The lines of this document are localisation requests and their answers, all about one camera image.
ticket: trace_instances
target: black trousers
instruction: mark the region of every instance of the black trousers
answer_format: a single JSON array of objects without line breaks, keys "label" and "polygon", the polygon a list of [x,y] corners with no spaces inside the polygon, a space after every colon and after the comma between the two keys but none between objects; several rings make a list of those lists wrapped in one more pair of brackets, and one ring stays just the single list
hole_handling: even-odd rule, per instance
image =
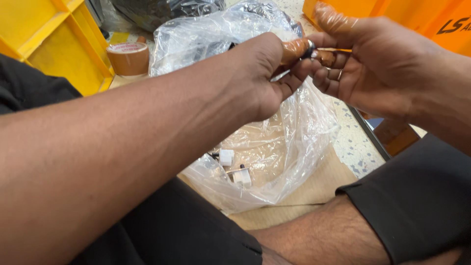
[{"label": "black trousers", "polygon": [[[0,55],[0,114],[74,99],[64,78]],[[466,246],[471,158],[433,135],[360,181],[340,187],[395,264]],[[175,178],[96,239],[73,265],[261,264],[251,235]]]}]

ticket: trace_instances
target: hand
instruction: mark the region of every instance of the hand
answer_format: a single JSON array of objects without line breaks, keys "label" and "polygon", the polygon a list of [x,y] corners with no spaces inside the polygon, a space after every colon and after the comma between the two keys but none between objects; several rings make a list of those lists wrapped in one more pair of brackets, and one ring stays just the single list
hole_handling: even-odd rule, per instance
[{"label": "hand", "polygon": [[[316,45],[321,44],[322,38],[318,35],[308,38]],[[318,62],[308,59],[288,67],[279,66],[283,55],[282,42],[273,33],[264,33],[245,41],[225,54],[236,65],[238,77],[231,82],[246,91],[244,98],[254,105],[256,121],[275,114],[281,102],[302,85],[308,74],[321,67]],[[287,69],[291,69],[288,74],[276,82],[270,82],[273,76]]]},{"label": "hand", "polygon": [[424,97],[447,97],[450,83],[444,80],[451,77],[444,68],[451,52],[384,17],[344,17],[318,2],[316,18],[325,30],[319,33],[322,47],[352,49],[334,52],[331,65],[323,62],[331,70],[314,73],[314,85],[322,92],[367,113],[406,122],[419,112],[416,103]]}]

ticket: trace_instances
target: person's right hand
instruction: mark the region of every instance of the person's right hand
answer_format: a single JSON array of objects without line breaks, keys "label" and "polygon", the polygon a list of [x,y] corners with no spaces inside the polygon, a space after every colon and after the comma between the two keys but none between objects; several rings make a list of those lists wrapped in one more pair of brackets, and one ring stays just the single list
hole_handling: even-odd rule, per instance
[{"label": "person's right hand", "polygon": [[[458,55],[385,17],[344,17],[322,2],[317,2],[315,14],[325,30],[322,47],[352,49],[334,52],[333,64],[322,62],[331,70],[323,67],[313,73],[320,91],[367,113],[406,122],[419,112],[415,108],[420,101],[451,103],[451,83],[444,79],[453,79],[454,69],[449,68],[454,65],[445,62]],[[327,52],[319,53],[324,57]]]}]

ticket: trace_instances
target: ls logo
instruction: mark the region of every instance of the ls logo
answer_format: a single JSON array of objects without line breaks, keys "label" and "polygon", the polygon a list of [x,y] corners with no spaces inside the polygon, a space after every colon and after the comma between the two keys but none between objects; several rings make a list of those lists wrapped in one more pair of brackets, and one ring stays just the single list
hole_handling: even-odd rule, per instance
[{"label": "ls logo", "polygon": [[[463,26],[463,23],[464,21],[470,19],[469,17],[464,17],[464,18],[461,18],[461,19],[458,19],[454,24],[453,24],[453,28],[452,29],[445,29],[448,24],[450,24],[453,20],[450,19],[448,20],[448,22],[443,25],[443,27],[438,31],[437,35],[438,34],[443,34],[443,33],[451,33],[451,32],[455,32],[457,31],[459,28],[461,28],[461,26]],[[462,28],[460,31],[468,31],[468,30],[471,30],[471,23],[468,23],[466,26],[464,26],[464,28]]]}]

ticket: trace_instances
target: forearm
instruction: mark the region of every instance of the forearm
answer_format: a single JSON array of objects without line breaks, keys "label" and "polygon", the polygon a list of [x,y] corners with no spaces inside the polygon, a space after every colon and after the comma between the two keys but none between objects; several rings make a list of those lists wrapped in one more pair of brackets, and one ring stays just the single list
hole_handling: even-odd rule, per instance
[{"label": "forearm", "polygon": [[0,117],[0,263],[66,263],[253,119],[227,56]]},{"label": "forearm", "polygon": [[446,52],[431,92],[415,97],[410,123],[471,156],[471,58]]}]

